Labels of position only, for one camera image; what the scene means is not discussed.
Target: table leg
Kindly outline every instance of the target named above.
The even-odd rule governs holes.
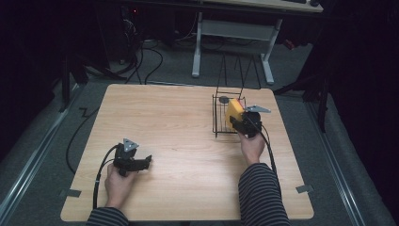
[[[273,29],[272,36],[269,45],[267,47],[267,51],[265,54],[261,54],[264,76],[266,77],[266,82],[269,85],[274,84],[273,74],[272,71],[270,70],[269,58],[272,53],[273,46],[276,42],[277,35],[279,34],[279,28],[281,27],[281,23],[282,19],[278,19]]]
[[[193,77],[200,76],[200,39],[202,33],[202,12],[199,12],[199,21],[197,25],[197,44],[196,51],[194,52],[194,62],[193,62]]]

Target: white desk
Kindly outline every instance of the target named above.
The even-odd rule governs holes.
[[[306,4],[292,3],[281,0],[204,0],[204,2],[205,1],[213,3],[250,6],[257,8],[294,10],[294,11],[309,12],[309,13],[323,11],[323,8],[320,5],[318,7],[312,7],[309,1]],[[202,35],[230,37],[230,38],[247,39],[247,40],[267,40],[268,44],[266,46],[266,49],[264,49],[263,53],[261,54],[261,60],[263,64],[264,75],[266,77],[266,82],[269,85],[273,85],[274,79],[268,60],[270,58],[270,54],[272,53],[273,46],[276,42],[276,38],[279,34],[281,23],[282,19],[277,20],[274,26],[202,20],[202,13],[200,12],[198,28],[197,28],[197,43],[196,43],[196,50],[194,53],[192,76],[193,77],[200,76],[200,55],[201,55],[200,43]]]

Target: wooden table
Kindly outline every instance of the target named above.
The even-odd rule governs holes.
[[[111,85],[93,125],[88,144],[62,209],[65,221],[86,221],[92,209],[94,180],[106,152],[129,138],[140,145],[136,159],[152,154],[149,170],[141,171],[123,213],[130,220],[239,219],[237,185],[246,169],[236,134],[213,133],[216,88]],[[247,105],[271,109],[262,113],[289,218],[313,216],[290,140],[270,89],[244,89]],[[262,161],[269,163],[267,151]],[[101,178],[98,205],[106,192]]]

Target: yellow object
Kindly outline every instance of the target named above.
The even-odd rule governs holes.
[[[230,122],[230,116],[233,116],[236,120],[241,121],[243,119],[244,108],[238,99],[230,99],[229,105],[227,106],[227,111],[225,115],[226,124],[232,128],[232,123]]]

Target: striped sleeve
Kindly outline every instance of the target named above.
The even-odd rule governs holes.
[[[86,225],[127,226],[129,225],[129,221],[119,209],[104,207],[93,209]]]
[[[242,225],[291,225],[277,180],[265,163],[253,164],[241,175],[238,193]]]

